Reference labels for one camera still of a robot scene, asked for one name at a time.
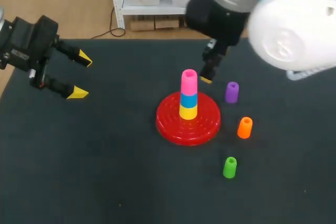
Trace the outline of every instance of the dark table surface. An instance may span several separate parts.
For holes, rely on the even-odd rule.
[[[200,70],[206,41],[74,40],[85,69],[55,54],[50,74],[89,90],[63,100],[16,70],[0,100],[1,224],[335,223],[336,70],[291,82],[247,41],[212,85],[216,138],[180,147],[154,126],[160,101]],[[223,102],[226,84],[239,102]],[[236,137],[254,120],[251,138]],[[237,158],[232,180],[222,176]]]

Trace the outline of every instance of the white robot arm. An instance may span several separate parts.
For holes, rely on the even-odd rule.
[[[214,0],[222,7],[219,14],[212,11],[208,19],[223,20],[227,16],[248,14],[247,30],[254,51],[267,63],[287,70],[288,78],[302,79],[319,71],[336,66],[336,0]],[[195,25],[197,19],[189,18],[191,28],[226,43],[212,30]]]

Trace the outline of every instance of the red base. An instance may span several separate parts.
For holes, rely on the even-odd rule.
[[[180,92],[166,97],[156,112],[156,127],[167,140],[179,145],[200,145],[212,139],[220,128],[220,110],[204,93],[197,94],[197,117],[184,120],[179,115]]]

